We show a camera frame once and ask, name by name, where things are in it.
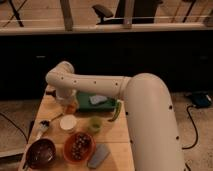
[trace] floor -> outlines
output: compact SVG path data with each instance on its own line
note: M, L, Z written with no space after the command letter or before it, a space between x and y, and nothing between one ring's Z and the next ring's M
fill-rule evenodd
M189 146L194 142L195 132L187 115L186 108L191 104L184 97L185 93L171 93L174 110L183 146ZM40 100L2 101L1 112L19 125L27 134L29 124L35 118ZM213 106L206 109L190 110L199 133L198 144L190 150L184 151L184 157L192 171L213 170ZM25 140L18 130L6 120L0 118L0 150L12 148L24 148ZM15 171L18 168L21 155L0 158L0 171Z
M191 1L163 0L157 9L155 23L181 23ZM19 8L23 2L25 0L13 0L16 8ZM93 11L92 5L102 4L114 13L118 4L118 0L69 0L69 2L75 26L91 26L98 23L99 19ZM197 0L186 22L202 22L212 9L213 1ZM1 27L19 27L14 18L11 23L6 24L13 14L9 0L0 4L0 11L0 29ZM25 27L64 26L60 1L58 0L26 0L19 13Z

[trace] chair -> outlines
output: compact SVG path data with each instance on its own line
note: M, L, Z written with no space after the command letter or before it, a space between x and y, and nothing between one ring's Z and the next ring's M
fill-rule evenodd
M135 0L133 24L138 23L154 23L154 16L159 4L159 0ZM115 18L105 19L113 17L113 13L103 5L96 4L92 6L97 16L100 18L98 24L122 24L124 18L125 0L120 0Z

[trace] dark wall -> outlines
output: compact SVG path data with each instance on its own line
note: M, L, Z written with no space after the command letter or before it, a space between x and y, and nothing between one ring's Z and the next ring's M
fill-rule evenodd
M213 88L213 31L0 37L0 98L42 97L45 74L61 60L78 74L150 72L171 91Z

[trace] bowl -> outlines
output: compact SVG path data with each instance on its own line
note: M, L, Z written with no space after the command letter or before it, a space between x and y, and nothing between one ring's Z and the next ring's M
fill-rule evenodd
M46 167L56 156L54 143L46 138L35 141L26 153L25 165L31 169Z
M95 141L86 132L76 132L65 141L64 159L70 164L82 164L90 159L95 151Z

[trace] green object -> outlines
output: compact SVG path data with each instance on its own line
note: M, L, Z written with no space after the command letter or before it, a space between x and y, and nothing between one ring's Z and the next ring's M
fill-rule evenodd
M77 100L79 103L79 109L80 112L112 112L115 110L115 107L117 105L117 100L108 98L108 100L104 103L98 104L98 105L92 105L90 103L90 96L93 96L95 94L92 93L85 93L85 92L77 92Z
M111 119L108 120L109 122L113 122L118 118L118 116L121 112L121 106L122 106L121 102L118 102L116 105L115 114L113 115L113 117Z
M92 116L89 120L89 131L91 133L98 133L101 130L102 120L98 116Z

